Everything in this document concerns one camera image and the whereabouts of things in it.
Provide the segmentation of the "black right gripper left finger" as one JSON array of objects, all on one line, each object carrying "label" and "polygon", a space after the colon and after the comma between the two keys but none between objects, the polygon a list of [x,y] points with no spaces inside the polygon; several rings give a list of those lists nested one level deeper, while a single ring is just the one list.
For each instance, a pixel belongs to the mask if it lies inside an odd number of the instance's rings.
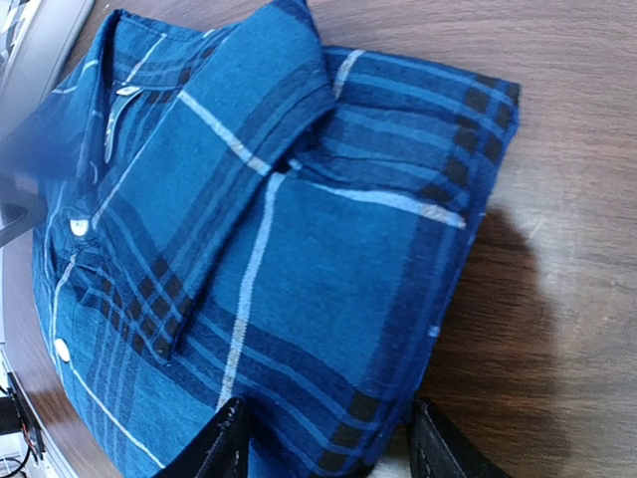
[{"label": "black right gripper left finger", "polygon": [[249,462],[249,410],[230,398],[157,478],[246,478]]}]

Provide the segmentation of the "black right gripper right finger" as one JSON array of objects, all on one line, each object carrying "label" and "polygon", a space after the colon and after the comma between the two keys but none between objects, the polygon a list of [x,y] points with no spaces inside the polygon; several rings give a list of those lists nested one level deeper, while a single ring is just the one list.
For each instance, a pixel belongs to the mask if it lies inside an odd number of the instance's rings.
[{"label": "black right gripper right finger", "polygon": [[430,399],[413,401],[408,443],[413,478],[512,478]]}]

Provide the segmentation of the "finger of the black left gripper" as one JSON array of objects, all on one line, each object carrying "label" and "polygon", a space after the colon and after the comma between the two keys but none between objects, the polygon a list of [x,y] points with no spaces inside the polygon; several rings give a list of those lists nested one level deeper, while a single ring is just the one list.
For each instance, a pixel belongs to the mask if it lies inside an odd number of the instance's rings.
[{"label": "finger of the black left gripper", "polygon": [[1,247],[45,220],[45,200],[20,189],[10,178],[1,179]]}]

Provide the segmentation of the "blue plaid long sleeve shirt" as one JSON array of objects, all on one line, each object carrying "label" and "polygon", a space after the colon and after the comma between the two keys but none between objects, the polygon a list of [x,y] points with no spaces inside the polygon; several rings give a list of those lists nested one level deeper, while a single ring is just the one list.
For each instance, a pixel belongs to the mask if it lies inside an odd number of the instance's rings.
[{"label": "blue plaid long sleeve shirt", "polygon": [[419,388],[517,84],[322,43],[304,1],[200,32],[124,10],[1,143],[48,205],[35,305],[125,477],[232,398],[252,477],[363,477]]}]

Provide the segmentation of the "white plastic laundry basket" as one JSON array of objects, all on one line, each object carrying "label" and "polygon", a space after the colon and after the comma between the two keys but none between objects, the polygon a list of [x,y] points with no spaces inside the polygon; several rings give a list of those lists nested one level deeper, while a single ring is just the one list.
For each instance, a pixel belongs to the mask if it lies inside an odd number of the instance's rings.
[{"label": "white plastic laundry basket", "polygon": [[1,3],[1,135],[21,123],[58,84],[95,2]]}]

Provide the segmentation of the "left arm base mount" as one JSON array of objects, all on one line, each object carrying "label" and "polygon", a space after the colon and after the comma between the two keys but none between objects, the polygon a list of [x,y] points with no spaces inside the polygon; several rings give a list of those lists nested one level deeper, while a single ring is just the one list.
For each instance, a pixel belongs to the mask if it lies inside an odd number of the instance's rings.
[{"label": "left arm base mount", "polygon": [[24,451],[1,453],[2,477],[27,477],[28,465],[42,465],[47,447],[39,418],[13,371],[1,372],[1,437],[18,435]]}]

